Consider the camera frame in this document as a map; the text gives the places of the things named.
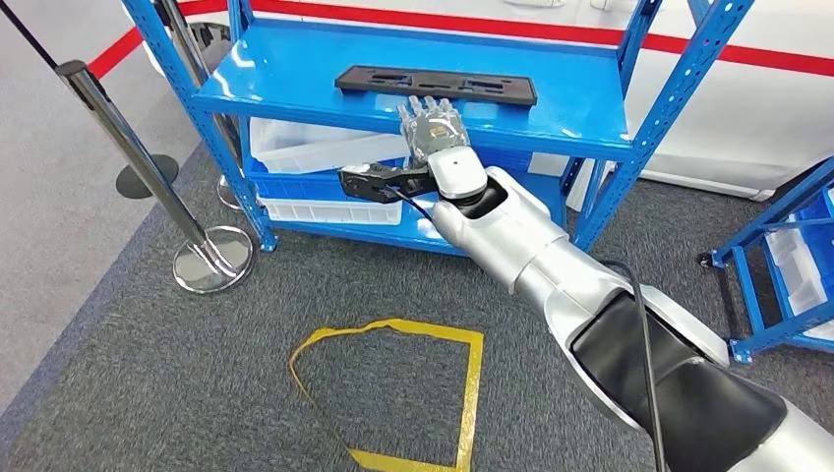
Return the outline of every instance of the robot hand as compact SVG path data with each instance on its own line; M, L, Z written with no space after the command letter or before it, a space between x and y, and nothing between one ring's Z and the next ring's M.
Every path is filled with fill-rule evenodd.
M406 167L424 167L429 155L446 148L469 146L469 137L463 128L460 114L452 108L448 98L438 104L432 97L426 97L426 109L420 99L408 97L414 115L403 105L398 105L399 131L411 149L411 159Z
M389 202L437 191L431 218L440 234L542 315L603 413L650 435L643 362L651 361L672 472L834 471L834 437L778 394L730 373L724 340L659 290L637 285L639 296L574 247L538 199L502 169L484 169L447 102L427 98L426 112L410 101L414 117L404 107L400 115L419 165L342 169L347 195Z

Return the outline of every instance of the yellow tape marking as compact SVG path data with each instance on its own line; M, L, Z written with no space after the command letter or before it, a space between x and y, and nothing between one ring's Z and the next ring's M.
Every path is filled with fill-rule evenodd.
M478 387L481 382L481 355L484 351L484 334L469 329L443 326L440 324L429 324L412 322L400 318L379 320L366 324L362 327L349 327L333 329L331 327L320 327L313 331L304 342L298 346L289 358L289 371L298 388L310 403L321 412L316 401L310 392L301 383L301 379L295 372L295 361L301 352L311 345L328 337L342 336L345 334L361 334L372 329L390 327L400 332L409 334L421 334L432 336L448 341L465 342L469 344L469 361L466 368L466 384L463 388L463 415L460 418L460 438L457 442L457 458L454 466L429 464L415 460L402 459L389 455L377 454L367 450L360 450L348 447L338 436L334 428L333 434L345 446L356 462L362 467L381 472L469 472L472 459L472 445L475 442L475 411L478 407Z

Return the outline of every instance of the white plastic bin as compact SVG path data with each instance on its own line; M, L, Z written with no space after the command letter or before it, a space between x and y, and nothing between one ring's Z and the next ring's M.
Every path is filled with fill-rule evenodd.
M793 215L788 221L795 221ZM794 315L828 301L819 269L799 229L781 229L765 236L773 262L779 268L788 290L788 303ZM821 324L804 333L818 339L834 340L834 322Z
M377 204L316 200L259 199L269 219L310 223L350 223L397 225L402 218L402 202Z
M263 118L250 119L249 147L252 157L269 172L283 174L319 172L408 154L400 135Z

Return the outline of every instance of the robot finger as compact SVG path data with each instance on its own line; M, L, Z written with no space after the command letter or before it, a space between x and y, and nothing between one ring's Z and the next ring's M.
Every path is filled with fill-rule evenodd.
M423 104L420 103L420 98L416 95L408 97L408 102L411 103L411 109L414 110L414 116L419 117L423 114Z
M438 107L438 103L435 101L433 96L427 95L426 98L426 108L429 109L429 112L435 111Z
M399 115L399 120L403 123L411 120L411 114L408 113L408 108L403 104L396 105L396 112Z

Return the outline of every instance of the gray carpet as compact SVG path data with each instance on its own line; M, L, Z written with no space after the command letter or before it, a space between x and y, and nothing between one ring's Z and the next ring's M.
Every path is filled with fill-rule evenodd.
M198 219L243 225L213 197L205 152L189 164L182 194ZM632 265L727 335L734 307L722 298L724 272L700 268L694 256L761 208L641 182L594 253ZM117 270L124 283L77 329L78 349L53 385L16 399L19 429L5 432L0 450L5 470L355 470L286 363L317 327L390 317L484 333L473 470L652 470L648 438L603 418L567 375L543 320L470 261L279 236L245 283L203 297L171 278L182 237L170 223L132 242L141 256ZM462 344L390 330L323 341L298 363L351 446L444 465L455 458L465 368ZM834 431L834 356L778 348L738 371ZM27 402L29 410L20 406ZM8 415L0 425L14 423Z

